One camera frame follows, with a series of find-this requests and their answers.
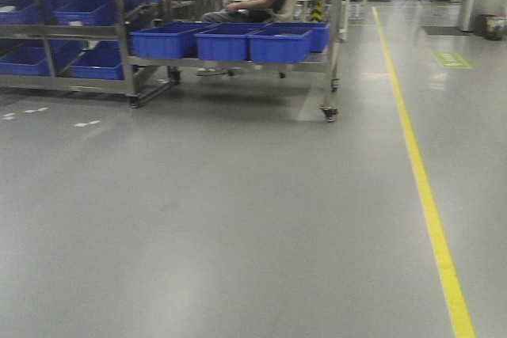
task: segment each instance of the metal cart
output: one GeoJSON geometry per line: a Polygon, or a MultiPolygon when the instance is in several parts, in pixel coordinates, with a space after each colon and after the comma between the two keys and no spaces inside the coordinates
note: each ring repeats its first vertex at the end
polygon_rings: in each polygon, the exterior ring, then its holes
{"type": "MultiPolygon", "coordinates": [[[[3,25],[0,28],[0,39],[41,39],[50,66],[50,76],[30,77],[0,75],[1,86],[27,89],[56,89],[68,91],[86,91],[91,93],[119,93],[128,97],[131,107],[138,108],[152,97],[165,89],[176,85],[180,81],[179,67],[238,67],[247,70],[272,70],[283,73],[289,71],[314,72],[326,75],[322,88],[324,100],[320,109],[326,120],[336,120],[337,109],[332,103],[332,95],[337,90],[337,38],[340,24],[341,0],[332,0],[330,9],[331,37],[329,47],[322,54],[311,54],[299,64],[253,62],[209,62],[199,59],[144,59],[131,54],[128,44],[128,33],[133,24],[149,25],[156,17],[162,22],[173,20],[173,0],[161,0],[158,4],[140,6],[130,12],[125,11],[124,0],[115,0],[118,10],[116,25],[111,26],[66,26],[66,25],[3,25]],[[53,63],[53,52],[50,40],[115,40],[119,42],[121,60],[123,63],[123,80],[81,79],[72,78],[66,69],[57,71],[53,63]],[[137,74],[132,66],[142,68],[137,74]],[[157,85],[146,85],[147,80],[161,66],[167,67],[167,82],[157,85]]],[[[39,7],[42,1],[36,0],[39,7]]]]}
{"type": "MultiPolygon", "coordinates": [[[[332,94],[337,89],[337,38],[339,33],[339,20],[341,7],[341,0],[331,1],[330,20],[331,23],[331,37],[329,47],[322,54],[310,54],[310,56],[298,64],[284,64],[284,63],[263,63],[258,64],[250,61],[241,62],[216,62],[216,61],[203,61],[200,59],[145,59],[129,55],[127,62],[130,65],[140,65],[145,67],[160,67],[167,66],[168,76],[171,82],[178,83],[180,81],[179,67],[233,67],[242,68],[245,70],[271,70],[276,73],[287,73],[289,71],[296,72],[312,72],[323,73],[326,75],[326,80],[323,83],[324,100],[320,109],[324,113],[328,122],[336,120],[337,109],[332,104],[332,94]]],[[[135,107],[137,100],[131,97],[132,106],[135,107]]]]}
{"type": "MultiPolygon", "coordinates": [[[[43,9],[41,0],[35,0],[39,11],[43,9]]],[[[117,93],[135,97],[138,102],[147,101],[151,97],[166,89],[169,84],[159,83],[147,86],[147,80],[155,72],[155,68],[148,67],[134,74],[132,67],[126,65],[128,54],[122,59],[124,79],[105,80],[91,78],[72,78],[68,67],[57,70],[50,40],[100,40],[119,41],[125,52],[128,48],[126,25],[135,22],[137,25],[147,25],[158,15],[159,5],[149,4],[140,6],[127,14],[122,14],[122,22],[110,26],[70,26],[50,25],[2,25],[0,39],[42,40],[49,65],[49,76],[4,75],[0,74],[0,86],[22,89],[48,89],[63,91],[82,91],[90,93],[117,93]]]]}

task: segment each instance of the floor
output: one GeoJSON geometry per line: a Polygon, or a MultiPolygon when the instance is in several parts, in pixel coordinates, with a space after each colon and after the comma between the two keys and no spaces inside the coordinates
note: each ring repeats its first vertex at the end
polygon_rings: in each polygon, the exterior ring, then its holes
{"type": "MultiPolygon", "coordinates": [[[[504,338],[507,42],[375,6],[475,332],[504,338]]],[[[1,89],[0,336],[455,336],[370,9],[340,60],[332,124],[313,74],[186,70],[138,110],[1,89]]]]}

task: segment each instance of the yellow floor line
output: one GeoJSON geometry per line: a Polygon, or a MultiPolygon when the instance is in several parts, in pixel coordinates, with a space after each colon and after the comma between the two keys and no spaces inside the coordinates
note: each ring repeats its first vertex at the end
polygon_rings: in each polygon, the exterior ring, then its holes
{"type": "Polygon", "coordinates": [[[372,10],[382,41],[387,70],[391,78],[407,150],[409,151],[419,196],[421,197],[421,203],[425,212],[426,225],[432,242],[438,272],[440,273],[440,281],[447,301],[452,327],[454,328],[456,338],[475,338],[476,335],[471,323],[470,314],[468,313],[467,303],[461,291],[461,286],[459,285],[458,275],[456,274],[456,269],[452,261],[451,251],[449,250],[447,238],[445,237],[440,214],[436,207],[435,199],[433,198],[433,192],[421,157],[421,151],[417,144],[412,122],[410,121],[410,115],[406,108],[405,100],[403,99],[398,75],[396,74],[395,65],[387,44],[386,34],[377,9],[372,7],[372,10]]]}

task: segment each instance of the trash bin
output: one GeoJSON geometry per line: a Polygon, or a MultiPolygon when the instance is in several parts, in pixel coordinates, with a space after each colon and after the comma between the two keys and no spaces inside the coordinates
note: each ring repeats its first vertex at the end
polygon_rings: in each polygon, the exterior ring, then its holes
{"type": "Polygon", "coordinates": [[[486,34],[487,40],[501,40],[505,33],[505,26],[507,25],[507,17],[488,17],[486,19],[486,34]]]}

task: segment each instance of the rack wheel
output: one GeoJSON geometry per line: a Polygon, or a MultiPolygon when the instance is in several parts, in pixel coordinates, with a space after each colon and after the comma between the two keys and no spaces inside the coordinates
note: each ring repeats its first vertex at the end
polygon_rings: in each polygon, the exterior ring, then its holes
{"type": "Polygon", "coordinates": [[[128,103],[130,104],[130,108],[140,108],[141,100],[138,97],[129,97],[128,103]]]}
{"type": "Polygon", "coordinates": [[[169,82],[179,84],[181,81],[181,72],[180,71],[170,71],[168,74],[169,82]]]}
{"type": "Polygon", "coordinates": [[[336,116],[338,115],[338,110],[335,108],[321,108],[322,112],[324,112],[324,116],[326,117],[327,123],[336,122],[336,116]]]}

